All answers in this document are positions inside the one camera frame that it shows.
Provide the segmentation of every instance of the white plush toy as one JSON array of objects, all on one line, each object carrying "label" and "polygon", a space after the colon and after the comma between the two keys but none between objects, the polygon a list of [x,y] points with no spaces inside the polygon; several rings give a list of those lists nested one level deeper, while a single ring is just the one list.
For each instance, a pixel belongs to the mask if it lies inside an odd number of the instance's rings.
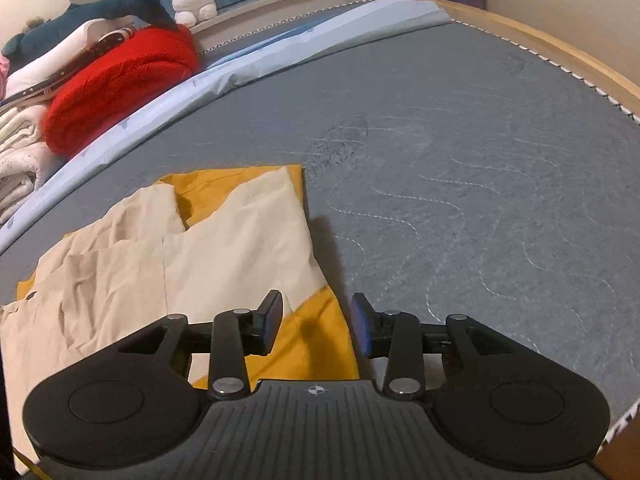
[{"label": "white plush toy", "polygon": [[189,28],[218,14],[215,0],[171,0],[171,4],[175,10],[175,22]]}]

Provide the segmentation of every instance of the red cushion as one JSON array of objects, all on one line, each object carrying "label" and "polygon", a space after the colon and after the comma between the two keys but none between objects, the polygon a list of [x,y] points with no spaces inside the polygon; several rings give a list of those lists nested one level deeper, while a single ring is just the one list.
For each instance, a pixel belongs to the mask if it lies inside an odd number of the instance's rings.
[{"label": "red cushion", "polygon": [[75,156],[199,69],[188,28],[144,28],[62,87],[42,120],[44,140],[54,153]]}]

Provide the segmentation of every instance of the yellow strap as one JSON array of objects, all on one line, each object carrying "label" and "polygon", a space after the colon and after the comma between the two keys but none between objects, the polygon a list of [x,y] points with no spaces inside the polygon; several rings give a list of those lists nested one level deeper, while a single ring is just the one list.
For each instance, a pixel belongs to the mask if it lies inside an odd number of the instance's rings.
[{"label": "yellow strap", "polygon": [[14,455],[17,456],[18,460],[22,462],[29,471],[31,471],[34,475],[36,475],[40,480],[51,480],[51,477],[48,476],[42,469],[40,469],[37,465],[35,465],[31,460],[25,457],[20,451],[15,449],[14,447]]}]

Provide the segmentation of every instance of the mattress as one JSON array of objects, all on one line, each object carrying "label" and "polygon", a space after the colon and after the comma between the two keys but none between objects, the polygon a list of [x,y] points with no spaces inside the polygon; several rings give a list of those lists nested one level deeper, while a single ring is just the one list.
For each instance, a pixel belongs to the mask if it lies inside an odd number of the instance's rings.
[{"label": "mattress", "polygon": [[302,163],[342,304],[469,314],[592,380],[616,418],[640,392],[639,133],[459,23],[364,44],[236,89],[94,176],[0,256],[0,303],[63,234],[164,174]]}]

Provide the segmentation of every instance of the crosshair logo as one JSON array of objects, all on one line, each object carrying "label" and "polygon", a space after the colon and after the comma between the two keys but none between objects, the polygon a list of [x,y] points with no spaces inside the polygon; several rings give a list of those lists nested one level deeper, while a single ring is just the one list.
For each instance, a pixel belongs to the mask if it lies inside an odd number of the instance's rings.
[{"label": "crosshair logo", "polygon": [[311,395],[313,395],[314,397],[317,397],[318,395],[322,395],[325,392],[328,392],[329,390],[327,390],[326,388],[323,388],[319,384],[314,384],[311,388],[306,389],[306,391]]}]

